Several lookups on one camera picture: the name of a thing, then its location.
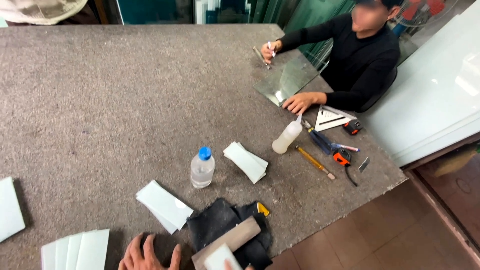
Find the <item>blue-handled pliers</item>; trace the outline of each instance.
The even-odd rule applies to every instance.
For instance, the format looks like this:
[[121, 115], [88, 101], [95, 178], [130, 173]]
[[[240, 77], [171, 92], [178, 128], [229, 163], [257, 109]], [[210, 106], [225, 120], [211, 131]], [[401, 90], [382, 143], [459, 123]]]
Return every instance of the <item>blue-handled pliers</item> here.
[[301, 120], [301, 124], [303, 127], [308, 131], [312, 140], [327, 154], [330, 155], [331, 152], [334, 150], [332, 147], [332, 142], [323, 134], [313, 129], [312, 125], [305, 120]]

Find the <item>wooden block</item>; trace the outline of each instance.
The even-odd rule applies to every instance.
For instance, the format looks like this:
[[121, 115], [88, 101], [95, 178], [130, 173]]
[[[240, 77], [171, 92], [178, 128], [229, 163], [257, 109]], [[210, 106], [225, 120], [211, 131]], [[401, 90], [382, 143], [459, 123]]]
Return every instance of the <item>wooden block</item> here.
[[206, 270], [205, 259], [215, 252], [221, 245], [227, 244], [228, 248], [235, 252], [239, 247], [250, 241], [260, 233], [260, 227], [255, 218], [249, 217], [244, 222], [238, 224], [235, 228], [226, 232], [216, 239], [213, 243], [204, 247], [197, 254], [192, 256], [193, 265], [196, 270]]

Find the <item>glass sheet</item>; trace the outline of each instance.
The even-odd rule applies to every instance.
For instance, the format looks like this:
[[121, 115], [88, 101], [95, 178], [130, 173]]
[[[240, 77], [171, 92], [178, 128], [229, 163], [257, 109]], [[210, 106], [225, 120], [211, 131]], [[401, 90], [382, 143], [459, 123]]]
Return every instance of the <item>glass sheet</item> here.
[[253, 87], [280, 107], [285, 100], [300, 91], [317, 75], [318, 71], [303, 55], [300, 55]]

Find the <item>person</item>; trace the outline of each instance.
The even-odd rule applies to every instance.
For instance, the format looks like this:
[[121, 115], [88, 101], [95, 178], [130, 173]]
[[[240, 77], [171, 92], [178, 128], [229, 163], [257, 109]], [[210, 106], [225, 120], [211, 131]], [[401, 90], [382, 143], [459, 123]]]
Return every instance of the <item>person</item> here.
[[322, 71], [332, 93], [306, 92], [291, 96], [283, 108], [302, 114], [312, 104], [355, 111], [382, 90], [386, 76], [400, 57], [397, 37], [386, 22], [400, 11], [403, 0], [357, 0], [346, 13], [316, 26], [290, 32], [262, 46], [262, 55], [271, 63], [272, 53], [333, 38], [330, 62]]
[[0, 17], [8, 26], [99, 24], [87, 0], [0, 0]]
[[[181, 247], [177, 244], [173, 249], [172, 260], [170, 267], [166, 268], [160, 264], [155, 256], [153, 248], [154, 234], [147, 236], [144, 243], [144, 254], [140, 250], [140, 241], [143, 233], [133, 238], [125, 251], [123, 259], [119, 263], [119, 270], [179, 270], [181, 261]], [[232, 270], [230, 263], [225, 261], [225, 270]], [[247, 267], [245, 270], [254, 270], [252, 267]]]

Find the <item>squeeze bottle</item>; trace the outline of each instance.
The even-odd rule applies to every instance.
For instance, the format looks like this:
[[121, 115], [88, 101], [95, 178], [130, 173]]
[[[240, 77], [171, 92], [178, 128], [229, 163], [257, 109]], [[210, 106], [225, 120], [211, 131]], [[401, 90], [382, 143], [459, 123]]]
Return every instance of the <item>squeeze bottle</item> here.
[[287, 151], [288, 146], [298, 137], [298, 135], [300, 135], [302, 130], [300, 121], [301, 115], [298, 116], [296, 121], [292, 121], [290, 124], [288, 124], [280, 137], [273, 141], [273, 151], [278, 154], [283, 154]]

